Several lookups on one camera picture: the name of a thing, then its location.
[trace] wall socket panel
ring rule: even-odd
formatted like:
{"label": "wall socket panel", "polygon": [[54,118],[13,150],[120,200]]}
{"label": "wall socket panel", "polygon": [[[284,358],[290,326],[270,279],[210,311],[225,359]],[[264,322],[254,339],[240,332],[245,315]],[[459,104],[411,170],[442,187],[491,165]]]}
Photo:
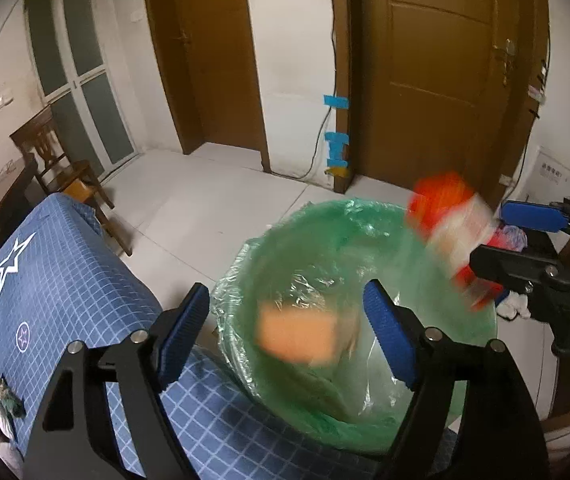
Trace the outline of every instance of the wall socket panel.
{"label": "wall socket panel", "polygon": [[547,205],[566,196],[570,196],[570,169],[540,148],[517,200]]}

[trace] white star pattern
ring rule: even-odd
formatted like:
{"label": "white star pattern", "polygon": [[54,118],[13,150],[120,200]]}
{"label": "white star pattern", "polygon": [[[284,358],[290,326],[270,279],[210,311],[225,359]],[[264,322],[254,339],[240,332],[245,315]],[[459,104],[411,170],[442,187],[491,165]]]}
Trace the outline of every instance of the white star pattern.
{"label": "white star pattern", "polygon": [[16,346],[18,351],[23,354],[27,351],[27,347],[30,345],[30,326],[26,321],[23,321],[16,331]]}
{"label": "white star pattern", "polygon": [[[21,244],[18,243],[18,238],[16,238],[16,240],[14,241],[14,248],[12,249],[12,252],[9,253],[9,255],[2,262],[0,262],[0,275],[1,275],[0,297],[1,297],[2,288],[4,287],[4,280],[7,278],[7,275],[9,273],[15,274],[16,272],[18,272],[18,257],[27,248],[27,245],[31,242],[31,239],[34,237],[35,234],[36,233],[32,233],[29,236],[29,238],[27,238]],[[14,264],[10,265],[10,266],[6,266],[5,264],[9,261],[9,259],[12,257],[12,254],[14,254],[14,253],[16,253],[16,255],[14,256]]]}

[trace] bed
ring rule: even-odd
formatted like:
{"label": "bed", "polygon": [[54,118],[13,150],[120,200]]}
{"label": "bed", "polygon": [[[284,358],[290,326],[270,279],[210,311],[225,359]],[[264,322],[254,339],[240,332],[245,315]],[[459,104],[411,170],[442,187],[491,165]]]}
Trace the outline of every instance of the bed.
{"label": "bed", "polygon": [[[160,312],[148,288],[105,245],[91,208],[63,194],[37,206],[0,250],[0,373],[27,412],[15,421],[17,447],[25,453],[44,390],[70,341],[115,344],[149,328]],[[123,463],[143,474],[115,384],[108,399]],[[366,479],[377,466],[287,427],[196,347],[161,402],[203,479]],[[446,432],[435,468],[447,465],[455,440]]]}

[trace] door handle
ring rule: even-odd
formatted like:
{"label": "door handle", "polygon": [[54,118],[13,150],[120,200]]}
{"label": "door handle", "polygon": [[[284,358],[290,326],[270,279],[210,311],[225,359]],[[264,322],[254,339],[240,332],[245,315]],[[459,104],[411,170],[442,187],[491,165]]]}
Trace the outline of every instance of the door handle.
{"label": "door handle", "polygon": [[514,57],[516,56],[516,44],[509,38],[505,40],[505,46],[492,45],[492,49],[500,52],[503,58],[503,86],[507,86],[510,74],[514,69]]}

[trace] garbage bag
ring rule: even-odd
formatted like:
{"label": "garbage bag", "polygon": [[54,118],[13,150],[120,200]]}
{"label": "garbage bag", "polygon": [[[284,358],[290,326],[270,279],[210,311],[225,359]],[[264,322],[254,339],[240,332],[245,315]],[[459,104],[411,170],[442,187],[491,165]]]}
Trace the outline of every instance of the garbage bag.
{"label": "garbage bag", "polygon": [[[366,200],[308,204],[248,240],[212,292],[219,347],[245,389],[302,433],[353,452],[389,449],[412,392],[387,364],[363,312],[363,287],[378,278],[424,326],[484,346],[496,337],[493,308],[473,312],[438,256],[399,206]],[[353,347],[325,366],[291,364],[257,345],[259,306],[331,308],[361,317]],[[450,421],[462,412],[457,384]]]}

